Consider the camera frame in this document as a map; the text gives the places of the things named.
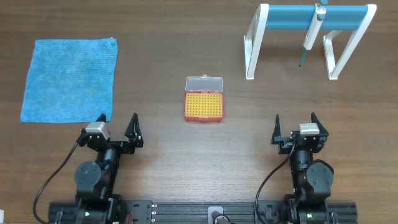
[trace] open box lid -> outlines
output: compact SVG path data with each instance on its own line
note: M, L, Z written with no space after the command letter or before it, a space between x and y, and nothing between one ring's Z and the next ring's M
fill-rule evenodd
M208 77L207 75L187 77L187 82L185 84L185 91L222 92L223 90L222 77Z

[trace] blue cloth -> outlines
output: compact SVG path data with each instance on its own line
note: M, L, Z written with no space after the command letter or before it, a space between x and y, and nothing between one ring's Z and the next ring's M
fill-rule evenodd
M118 41L36 40L21 122L110 121Z

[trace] white leg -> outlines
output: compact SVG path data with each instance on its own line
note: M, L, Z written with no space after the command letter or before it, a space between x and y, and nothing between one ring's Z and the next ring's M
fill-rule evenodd
M254 71L256 69L257 59L260 52L262 36L266 29L268 10L268 4L260 4L250 23L249 30L244 36L246 80L254 79Z
M363 34L371 23L374 13L376 12L376 5L369 4L368 5L368 13L366 13L365 18L362 20L358 29L353 31L351 37L349 38L348 44L344 49L343 53L336 66L334 66L335 59L333 55L333 47L331 46L331 39L336 36L339 32L332 31L328 35L323 37L323 44L325 46L325 55L326 55L326 64L328 67L328 76L329 80L337 80L338 75L340 74L343 67L346 65L346 62L349 59L349 56L353 53L355 47L358 45L358 42L361 40Z

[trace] wooden tabletop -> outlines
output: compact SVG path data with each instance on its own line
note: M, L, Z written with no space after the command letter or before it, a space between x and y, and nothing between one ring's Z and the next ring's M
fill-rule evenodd
M314 4L316 1L294 1ZM372 0L377 12L337 81L329 81L321 32L303 67L305 31L267 31L254 81L244 75L243 35L255 1L0 1L0 209L5 222L35 223L32 203L86 123L20 123L36 39L118 40L112 121L115 140L139 115L144 148L122 156L115 193L157 202L253 202L264 177L285 156L271 146L276 114L282 134L314 111L330 133L315 158L335 168L331 200L358 204L359 222L393 223L398 210L398 1ZM292 4L292 1L278 1ZM333 0L331 4L366 4ZM340 55L349 33L333 39ZM185 79L224 79L222 123L187 123ZM42 194L73 201L76 167L95 160L79 147ZM292 193L289 167L260 199Z

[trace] white stand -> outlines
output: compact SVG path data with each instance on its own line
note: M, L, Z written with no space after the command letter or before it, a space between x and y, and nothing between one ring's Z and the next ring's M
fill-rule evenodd
M254 79L254 71L256 69L257 59L259 57L262 36L266 30L268 10L268 4L260 4L253 17L253 20L250 23L249 30L244 36L246 80Z
M344 52L337 64L335 64L335 56L333 54L333 46L331 44L332 38L341 32L341 30L333 30L323 37L323 45L325 47L326 67L328 69L329 80L337 80L338 75L345 66L349 56L353 53L358 42L361 40L363 34L368 28L376 12L376 5L368 4L368 12L359 25L357 30L354 30L349 38ZM269 5L260 4L253 20L250 23L249 30L244 36L244 59L246 66L246 80L254 79L254 71L256 69L257 60L261 48L262 37L266 29L268 18Z
M331 40L337 36L341 30L333 30L329 34L323 36L323 46L325 48L325 57L326 57L326 67L328 69L329 80L337 80L338 75L341 70L346 65L349 56L353 53L355 47L358 45L361 40L363 34L371 23L374 13L376 12L377 6L375 4L368 4L368 12L365 15L365 18L362 20L357 30L354 30L349 38L346 48L337 64L335 63L335 55L333 53L333 46L331 44Z

